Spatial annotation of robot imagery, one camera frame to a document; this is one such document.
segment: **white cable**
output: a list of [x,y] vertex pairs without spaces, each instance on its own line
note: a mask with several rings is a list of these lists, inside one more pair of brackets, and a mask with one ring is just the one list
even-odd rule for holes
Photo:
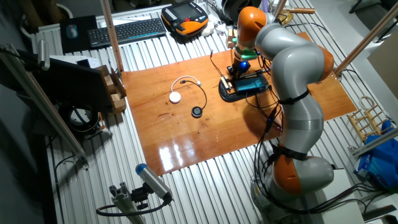
[[[372,103],[372,107],[371,107],[371,108],[365,107],[365,105],[363,105],[362,99],[366,99],[366,100],[370,101],[370,102]],[[364,110],[370,110],[370,109],[372,109],[373,106],[374,106],[374,101],[373,101],[372,98],[370,98],[370,97],[368,97],[368,96],[362,96],[362,97],[359,99],[359,105],[360,105],[360,106],[362,107],[362,109],[364,109]]]
[[182,79],[182,78],[193,78],[194,80],[197,81],[198,85],[201,86],[201,82],[199,82],[199,80],[197,80],[195,77],[190,76],[190,75],[185,75],[185,76],[182,76],[182,77],[178,78],[177,80],[175,80],[175,81],[173,82],[173,85],[172,85],[172,93],[173,93],[173,86],[174,86],[174,84],[175,84],[177,81],[179,81],[180,79]]

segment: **black clamp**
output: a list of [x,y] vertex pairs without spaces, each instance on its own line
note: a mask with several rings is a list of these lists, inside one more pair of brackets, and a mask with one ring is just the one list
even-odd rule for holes
[[297,102],[298,100],[303,99],[304,97],[306,97],[308,94],[310,93],[310,90],[306,90],[306,92],[304,92],[303,94],[301,94],[300,96],[296,97],[296,98],[288,98],[286,100],[279,100],[278,102],[282,105],[293,105],[295,102]]
[[274,153],[268,158],[268,163],[267,163],[268,166],[271,165],[273,162],[275,162],[281,155],[300,161],[304,161],[307,158],[306,153],[293,151],[291,149],[286,148],[283,145],[275,146],[274,144],[271,144],[271,146]]

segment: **blue led light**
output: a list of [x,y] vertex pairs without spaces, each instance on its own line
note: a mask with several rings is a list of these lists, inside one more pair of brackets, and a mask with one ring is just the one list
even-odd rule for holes
[[239,64],[239,71],[241,73],[247,72],[249,70],[249,68],[250,68],[250,64],[248,62],[241,62]]

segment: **mouse pad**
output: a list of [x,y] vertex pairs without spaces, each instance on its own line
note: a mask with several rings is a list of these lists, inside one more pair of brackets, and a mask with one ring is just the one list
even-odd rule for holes
[[[78,37],[75,39],[67,37],[67,26],[70,24],[76,25]],[[64,54],[91,49],[87,31],[97,28],[95,16],[68,19],[60,23],[60,28],[62,51]]]

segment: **orange and black controller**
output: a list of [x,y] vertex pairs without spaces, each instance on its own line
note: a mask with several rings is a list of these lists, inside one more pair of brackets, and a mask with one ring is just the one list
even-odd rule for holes
[[209,21],[206,12],[191,1],[163,8],[162,19],[172,31],[187,36],[198,33]]

